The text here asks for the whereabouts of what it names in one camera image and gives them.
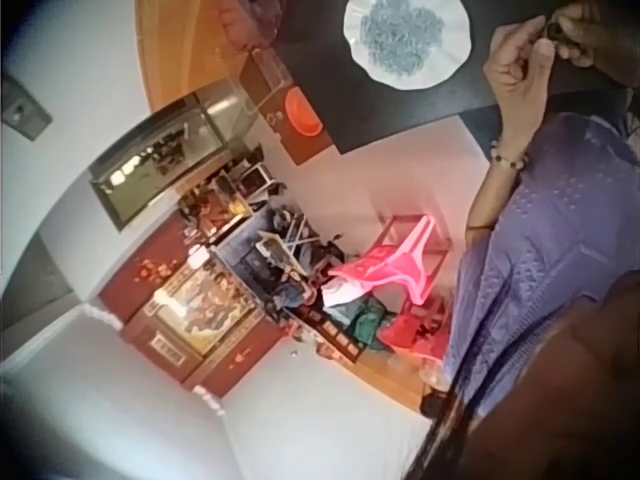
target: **wooden surface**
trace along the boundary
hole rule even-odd
[[[418,375],[416,366],[403,361],[390,360],[392,354],[366,350],[355,365],[341,363],[360,380],[380,393],[420,413],[420,402],[428,388]]]
[[[263,100],[270,94],[267,81],[253,57],[247,58],[240,72],[240,83],[256,105],[263,103]],[[282,114],[282,119],[271,125],[271,128],[276,134],[280,135],[280,141],[294,163],[302,165],[330,147],[333,142],[325,130],[315,137],[307,137],[293,128],[291,122],[287,119],[284,108],[284,100],[289,88],[276,91],[260,106],[259,110],[260,114],[265,118],[278,112]]]
[[[227,42],[217,0],[136,0],[136,33],[152,111],[237,74],[246,58]]]

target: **hand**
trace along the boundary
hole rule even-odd
[[[507,155],[524,153],[544,117],[555,58],[553,43],[540,38],[544,24],[537,17],[500,27],[491,40],[484,73],[500,107]]]
[[[595,66],[628,87],[640,85],[640,26],[622,12],[604,4],[573,3],[558,10],[553,20],[579,45],[558,45],[560,57],[577,67]]]

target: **light switch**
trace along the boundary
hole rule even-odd
[[[33,142],[51,120],[51,115],[22,85],[2,73],[2,123]]]

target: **pink plastic chair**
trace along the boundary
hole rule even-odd
[[[423,215],[400,245],[380,245],[391,226],[399,217],[393,217],[380,234],[374,246],[355,262],[340,265],[329,274],[358,283],[364,291],[380,285],[398,283],[406,287],[411,301],[422,305],[435,284],[435,278],[444,263],[448,249],[437,252],[441,258],[431,273],[424,268],[424,254],[427,240],[435,228],[435,220]]]

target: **gray beads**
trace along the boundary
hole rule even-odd
[[[419,71],[433,47],[442,45],[444,22],[410,0],[376,0],[362,19],[360,37],[372,63],[399,77]]]

